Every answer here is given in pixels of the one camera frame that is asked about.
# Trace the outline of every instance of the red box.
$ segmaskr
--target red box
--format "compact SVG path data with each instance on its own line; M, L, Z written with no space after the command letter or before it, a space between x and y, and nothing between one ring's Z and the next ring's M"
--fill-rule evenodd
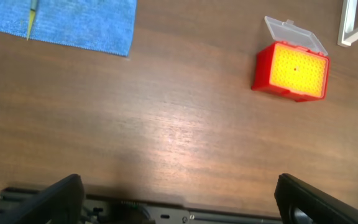
M329 58L300 46L275 42L257 55L253 90L295 100L326 96Z

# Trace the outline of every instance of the wood grain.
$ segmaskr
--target wood grain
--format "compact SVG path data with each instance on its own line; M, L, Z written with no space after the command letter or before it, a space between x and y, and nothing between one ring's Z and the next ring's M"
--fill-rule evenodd
M358 208L358 41L336 45L341 8L143 0L128 58L0 33L0 190L77 173L88 193L278 216L288 172ZM250 90L264 16L325 46L324 101Z

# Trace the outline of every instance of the white metal frame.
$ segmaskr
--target white metal frame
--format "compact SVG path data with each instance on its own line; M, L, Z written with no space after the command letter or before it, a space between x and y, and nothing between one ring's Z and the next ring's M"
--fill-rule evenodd
M354 28L357 0L343 0L341 26L339 27L338 45L348 47L358 40L358 28Z

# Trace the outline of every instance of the blue cloth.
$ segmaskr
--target blue cloth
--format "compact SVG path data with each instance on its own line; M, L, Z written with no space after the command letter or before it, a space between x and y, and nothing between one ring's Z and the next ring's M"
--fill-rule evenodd
M0 0L0 31L26 37L31 0ZM38 0L30 39L127 56L136 0Z

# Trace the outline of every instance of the open lid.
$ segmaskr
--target open lid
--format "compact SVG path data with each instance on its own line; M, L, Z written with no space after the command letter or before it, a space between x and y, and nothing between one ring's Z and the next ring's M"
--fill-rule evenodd
M306 47L313 52L322 53L325 56L328 55L328 52L314 33L294 26L293 21L287 20L282 22L267 16L265 16L265 21L273 40L287 41L289 44Z

